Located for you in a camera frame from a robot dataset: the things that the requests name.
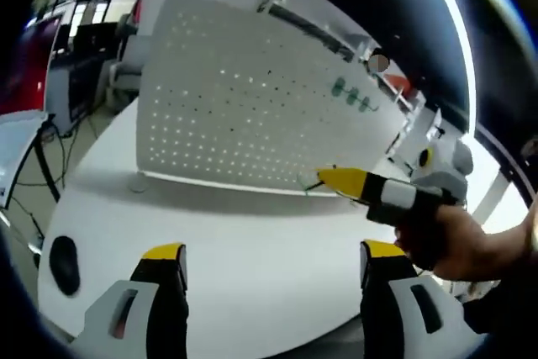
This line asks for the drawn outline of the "person's right hand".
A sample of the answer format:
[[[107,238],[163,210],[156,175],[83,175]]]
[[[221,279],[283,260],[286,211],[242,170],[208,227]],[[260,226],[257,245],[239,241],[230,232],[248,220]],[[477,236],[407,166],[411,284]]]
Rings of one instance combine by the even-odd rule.
[[[395,229],[395,245],[417,267],[451,281],[500,280],[537,259],[537,202],[520,224],[488,234],[462,207],[441,205],[424,224]]]

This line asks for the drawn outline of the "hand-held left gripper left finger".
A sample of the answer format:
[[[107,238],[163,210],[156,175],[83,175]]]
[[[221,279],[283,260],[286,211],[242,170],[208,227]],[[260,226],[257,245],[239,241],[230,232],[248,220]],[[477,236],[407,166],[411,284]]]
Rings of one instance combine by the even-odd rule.
[[[78,358],[187,357],[187,247],[158,245],[88,307]]]

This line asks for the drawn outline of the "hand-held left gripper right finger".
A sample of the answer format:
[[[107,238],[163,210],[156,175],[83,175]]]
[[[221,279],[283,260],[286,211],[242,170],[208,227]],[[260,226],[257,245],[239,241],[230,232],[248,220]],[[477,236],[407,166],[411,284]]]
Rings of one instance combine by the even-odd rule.
[[[477,349],[462,304],[391,243],[361,243],[361,292],[365,358],[468,358]]]

